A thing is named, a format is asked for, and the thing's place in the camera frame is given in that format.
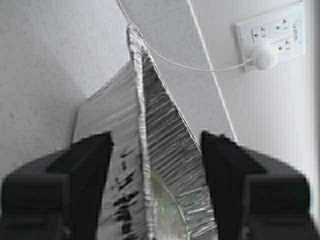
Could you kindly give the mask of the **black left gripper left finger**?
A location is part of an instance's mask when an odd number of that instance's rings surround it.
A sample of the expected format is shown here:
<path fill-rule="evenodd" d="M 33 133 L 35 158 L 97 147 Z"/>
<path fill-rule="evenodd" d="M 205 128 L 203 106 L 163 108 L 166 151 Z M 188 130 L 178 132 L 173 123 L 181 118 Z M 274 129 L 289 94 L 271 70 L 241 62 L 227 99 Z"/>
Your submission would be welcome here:
<path fill-rule="evenodd" d="M 9 173 L 1 185 L 1 239 L 96 239 L 112 151 L 107 131 Z"/>

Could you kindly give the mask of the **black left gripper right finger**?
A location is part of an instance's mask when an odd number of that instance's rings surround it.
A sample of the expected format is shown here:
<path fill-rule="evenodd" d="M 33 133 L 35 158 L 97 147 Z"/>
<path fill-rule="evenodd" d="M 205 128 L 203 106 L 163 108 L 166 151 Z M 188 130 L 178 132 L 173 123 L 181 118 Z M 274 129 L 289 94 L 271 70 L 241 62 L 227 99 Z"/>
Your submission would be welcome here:
<path fill-rule="evenodd" d="M 208 131 L 200 140 L 220 240 L 310 240 L 307 178 L 289 164 Z"/>

